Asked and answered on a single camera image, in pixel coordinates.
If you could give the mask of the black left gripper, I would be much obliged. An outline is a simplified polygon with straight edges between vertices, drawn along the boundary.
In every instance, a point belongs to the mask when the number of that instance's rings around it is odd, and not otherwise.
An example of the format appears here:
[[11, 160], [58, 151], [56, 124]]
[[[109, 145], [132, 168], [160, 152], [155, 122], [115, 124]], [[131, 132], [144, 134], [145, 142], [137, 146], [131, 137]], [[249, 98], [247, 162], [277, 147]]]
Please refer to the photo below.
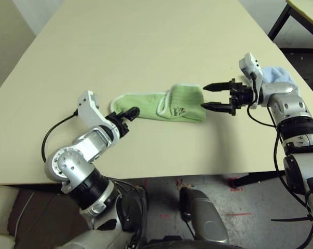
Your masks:
[[119, 136], [124, 137], [128, 133], [128, 126], [124, 123], [124, 116], [128, 120], [136, 119], [140, 114], [140, 109], [138, 107], [132, 107], [125, 112], [119, 114], [112, 112], [106, 116], [106, 119], [112, 122], [119, 131]]

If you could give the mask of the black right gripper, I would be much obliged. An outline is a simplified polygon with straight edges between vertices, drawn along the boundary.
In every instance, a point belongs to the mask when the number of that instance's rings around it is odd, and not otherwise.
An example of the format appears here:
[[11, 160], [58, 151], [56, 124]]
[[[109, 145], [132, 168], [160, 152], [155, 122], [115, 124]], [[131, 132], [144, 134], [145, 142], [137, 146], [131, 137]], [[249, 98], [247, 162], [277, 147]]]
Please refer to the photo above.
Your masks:
[[206, 91], [229, 90], [230, 104], [223, 104], [220, 102], [208, 102], [201, 105], [203, 108], [214, 112], [230, 112], [230, 114], [234, 116], [237, 109], [241, 109], [243, 106], [248, 106], [253, 101], [252, 88], [243, 85], [243, 83], [241, 82], [236, 82], [234, 78], [232, 78], [230, 82], [218, 82], [208, 84], [204, 86], [203, 89]]

